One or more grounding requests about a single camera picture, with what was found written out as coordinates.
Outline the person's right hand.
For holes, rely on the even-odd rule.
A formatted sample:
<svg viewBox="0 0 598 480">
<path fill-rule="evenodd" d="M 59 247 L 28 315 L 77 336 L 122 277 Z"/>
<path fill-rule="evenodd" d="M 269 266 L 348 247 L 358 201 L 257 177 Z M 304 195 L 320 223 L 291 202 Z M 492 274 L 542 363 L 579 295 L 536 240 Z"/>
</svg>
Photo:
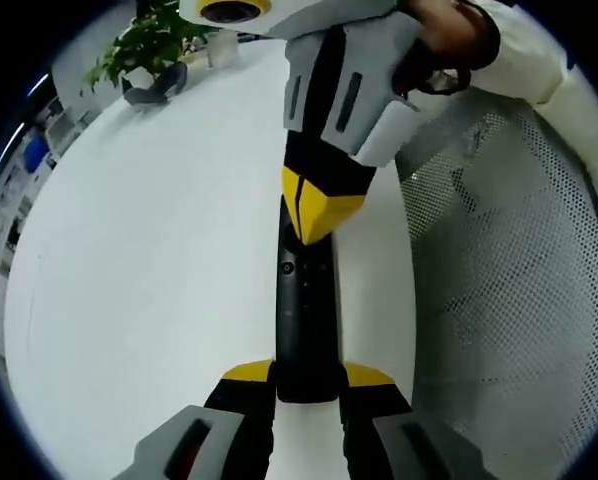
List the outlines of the person's right hand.
<svg viewBox="0 0 598 480">
<path fill-rule="evenodd" d="M 398 7 L 422 30 L 393 74 L 394 92 L 448 96 L 465 89 L 487 32 L 482 13 L 465 1 L 400 1 Z"/>
</svg>

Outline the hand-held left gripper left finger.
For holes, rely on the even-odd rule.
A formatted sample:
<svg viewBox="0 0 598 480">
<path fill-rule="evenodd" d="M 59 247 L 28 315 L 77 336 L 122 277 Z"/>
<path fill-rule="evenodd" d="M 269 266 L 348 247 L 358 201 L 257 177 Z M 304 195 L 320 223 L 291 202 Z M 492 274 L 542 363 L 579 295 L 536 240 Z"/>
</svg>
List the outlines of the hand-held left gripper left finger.
<svg viewBox="0 0 598 480">
<path fill-rule="evenodd" d="M 275 362 L 227 371 L 205 403 L 140 440 L 118 479 L 263 479 L 273 451 Z"/>
</svg>

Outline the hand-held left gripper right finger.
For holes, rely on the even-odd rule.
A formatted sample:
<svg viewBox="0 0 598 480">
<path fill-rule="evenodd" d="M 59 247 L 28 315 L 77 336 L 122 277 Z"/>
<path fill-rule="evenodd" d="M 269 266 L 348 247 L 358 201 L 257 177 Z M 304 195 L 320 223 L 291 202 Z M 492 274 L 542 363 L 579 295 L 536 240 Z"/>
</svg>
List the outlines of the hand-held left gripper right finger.
<svg viewBox="0 0 598 480">
<path fill-rule="evenodd" d="M 343 454 L 352 479 L 493 479 L 480 449 L 444 422 L 413 410 L 393 378 L 342 367 Z"/>
</svg>

